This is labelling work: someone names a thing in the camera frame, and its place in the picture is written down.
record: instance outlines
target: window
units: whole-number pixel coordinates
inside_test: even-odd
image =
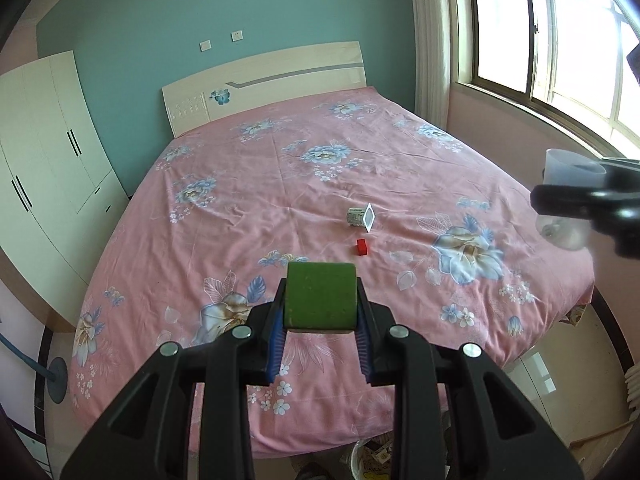
[[[613,0],[472,0],[472,82],[640,158],[638,38]]]

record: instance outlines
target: translucent cup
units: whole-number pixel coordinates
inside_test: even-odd
[[[607,170],[586,156],[566,150],[546,150],[543,184],[552,186],[603,187]],[[551,244],[567,251],[587,245],[591,224],[588,220],[539,215],[538,232]]]
[[[567,150],[546,150],[543,184],[602,187],[607,170],[595,160]]]

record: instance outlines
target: headboard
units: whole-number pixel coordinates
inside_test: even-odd
[[[179,137],[198,126],[260,106],[367,85],[357,41],[299,46],[215,66],[162,87]]]

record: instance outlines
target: red block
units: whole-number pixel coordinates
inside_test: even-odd
[[[364,238],[361,238],[356,242],[358,248],[358,256],[367,256],[367,243]]]

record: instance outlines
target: green sponge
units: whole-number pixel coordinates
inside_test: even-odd
[[[290,262],[284,326],[301,332],[350,332],[356,328],[357,296],[355,265]]]

